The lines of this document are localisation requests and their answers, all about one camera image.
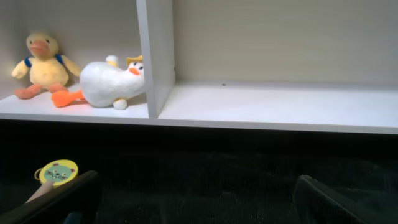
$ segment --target yellow loop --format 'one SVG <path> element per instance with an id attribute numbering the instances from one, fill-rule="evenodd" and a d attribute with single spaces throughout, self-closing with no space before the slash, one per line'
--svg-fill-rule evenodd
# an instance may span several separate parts
<path id="1" fill-rule="evenodd" d="M 40 179 L 37 177 L 37 173 L 38 173 L 40 170 L 42 170 L 42 168 L 38 169 L 38 170 L 35 172 L 35 179 L 36 179 L 36 180 L 40 180 Z"/>

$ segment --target orange beak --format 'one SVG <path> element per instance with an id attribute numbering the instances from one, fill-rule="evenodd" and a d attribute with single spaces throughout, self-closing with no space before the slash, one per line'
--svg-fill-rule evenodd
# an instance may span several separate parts
<path id="1" fill-rule="evenodd" d="M 49 46 L 47 45 L 46 42 L 44 42 L 42 40 L 35 40 L 29 46 L 29 50 L 35 54 L 43 55 L 43 54 L 46 54 L 47 51 L 49 51 Z"/>
<path id="2" fill-rule="evenodd" d="M 140 75 L 141 73 L 136 68 L 129 68 L 129 71 L 135 75 Z"/>

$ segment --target duck's arm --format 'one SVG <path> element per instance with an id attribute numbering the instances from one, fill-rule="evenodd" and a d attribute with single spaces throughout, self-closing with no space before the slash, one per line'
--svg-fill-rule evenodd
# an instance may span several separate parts
<path id="1" fill-rule="evenodd" d="M 80 76 L 80 68 L 77 64 L 75 64 L 74 62 L 72 62 L 69 58 L 67 58 L 64 55 L 61 55 L 62 58 L 62 62 L 64 64 L 64 66 L 74 75 L 76 76 Z"/>
<path id="2" fill-rule="evenodd" d="M 16 78 L 22 78 L 27 74 L 28 71 L 29 67 L 26 65 L 25 60 L 23 60 L 17 64 L 11 75 Z"/>

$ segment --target white stuffed toy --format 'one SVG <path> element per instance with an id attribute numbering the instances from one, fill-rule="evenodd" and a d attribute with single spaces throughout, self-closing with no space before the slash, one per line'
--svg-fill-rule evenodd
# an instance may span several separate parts
<path id="1" fill-rule="evenodd" d="M 127 70 L 118 67 L 118 58 L 110 55 L 107 62 L 91 62 L 80 73 L 81 90 L 75 93 L 58 91 L 52 95 L 58 108 L 75 100 L 86 100 L 95 107 L 113 105 L 115 109 L 127 108 L 128 99 L 145 92 L 142 56 L 127 58 Z"/>

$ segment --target yellow plush duck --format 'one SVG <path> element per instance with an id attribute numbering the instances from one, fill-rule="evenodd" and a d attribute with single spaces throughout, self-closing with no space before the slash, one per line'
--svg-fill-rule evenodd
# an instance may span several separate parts
<path id="1" fill-rule="evenodd" d="M 40 93 L 41 89 L 51 93 L 68 91 L 64 87 L 69 79 L 65 67 L 76 76 L 80 75 L 81 70 L 69 58 L 58 54 L 57 41 L 46 34 L 32 34 L 26 39 L 26 44 L 34 57 L 19 62 L 12 76 L 22 78 L 30 69 L 33 85 L 15 90 L 14 94 L 20 99 L 29 99 Z"/>

